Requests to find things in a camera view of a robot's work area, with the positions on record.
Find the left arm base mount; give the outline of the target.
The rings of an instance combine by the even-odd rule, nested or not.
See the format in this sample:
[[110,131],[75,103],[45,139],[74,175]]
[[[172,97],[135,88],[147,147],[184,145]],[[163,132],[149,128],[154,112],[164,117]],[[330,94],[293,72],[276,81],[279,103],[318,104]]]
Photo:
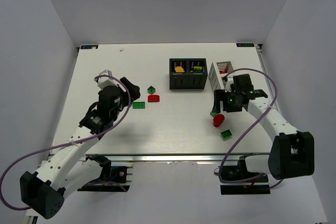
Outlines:
[[128,192],[132,182],[133,167],[116,164],[102,155],[87,156],[85,161],[95,161],[102,166],[100,176],[79,188],[77,191],[89,192]]

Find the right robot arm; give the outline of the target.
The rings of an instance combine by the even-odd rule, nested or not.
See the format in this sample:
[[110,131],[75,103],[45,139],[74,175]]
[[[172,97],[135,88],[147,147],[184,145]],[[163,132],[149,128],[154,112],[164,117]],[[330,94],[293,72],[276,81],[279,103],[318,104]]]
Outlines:
[[292,126],[273,107],[273,101],[261,89],[255,89],[250,76],[241,74],[226,78],[224,89],[214,90],[212,111],[231,113],[247,111],[272,140],[268,154],[242,156],[237,163],[237,178],[220,166],[222,181],[249,182],[270,174],[276,180],[310,176],[314,173],[314,138]]

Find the red round lego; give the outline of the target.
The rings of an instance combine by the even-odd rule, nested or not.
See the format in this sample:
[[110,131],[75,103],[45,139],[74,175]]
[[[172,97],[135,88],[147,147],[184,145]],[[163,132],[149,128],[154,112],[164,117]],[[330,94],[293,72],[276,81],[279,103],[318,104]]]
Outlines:
[[217,114],[213,117],[213,126],[220,127],[225,121],[225,116],[223,114]]

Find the red rounded lego brick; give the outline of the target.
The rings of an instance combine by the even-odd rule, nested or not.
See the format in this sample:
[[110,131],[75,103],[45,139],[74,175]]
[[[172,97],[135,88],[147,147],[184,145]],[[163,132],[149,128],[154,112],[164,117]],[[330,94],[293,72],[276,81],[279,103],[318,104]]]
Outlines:
[[160,102],[160,96],[157,94],[151,94],[148,96],[148,103]]

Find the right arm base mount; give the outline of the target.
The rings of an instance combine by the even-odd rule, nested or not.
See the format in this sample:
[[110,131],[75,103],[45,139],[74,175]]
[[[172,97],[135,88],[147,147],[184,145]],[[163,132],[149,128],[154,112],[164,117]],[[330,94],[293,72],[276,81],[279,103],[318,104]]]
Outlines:
[[249,172],[244,157],[235,164],[225,164],[221,170],[221,195],[268,195],[270,194],[268,176]]

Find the orange rounded lego brick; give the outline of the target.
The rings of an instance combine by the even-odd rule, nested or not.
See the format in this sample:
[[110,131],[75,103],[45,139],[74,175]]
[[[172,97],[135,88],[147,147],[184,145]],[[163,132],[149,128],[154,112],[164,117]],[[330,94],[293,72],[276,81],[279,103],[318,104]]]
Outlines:
[[185,73],[185,70],[181,66],[177,66],[174,68],[175,73]]

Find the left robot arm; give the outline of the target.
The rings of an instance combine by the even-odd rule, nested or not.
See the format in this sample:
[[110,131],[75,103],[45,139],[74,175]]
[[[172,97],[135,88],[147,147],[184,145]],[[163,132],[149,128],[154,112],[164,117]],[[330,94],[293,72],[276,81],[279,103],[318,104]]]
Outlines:
[[23,203],[45,219],[55,216],[65,199],[85,184],[110,176],[111,162],[102,155],[88,157],[79,168],[75,165],[120,123],[120,112],[141,96],[140,88],[125,77],[117,80],[102,74],[95,82],[100,88],[98,101],[89,107],[68,143],[59,146],[57,153],[33,173],[24,172],[19,180]]

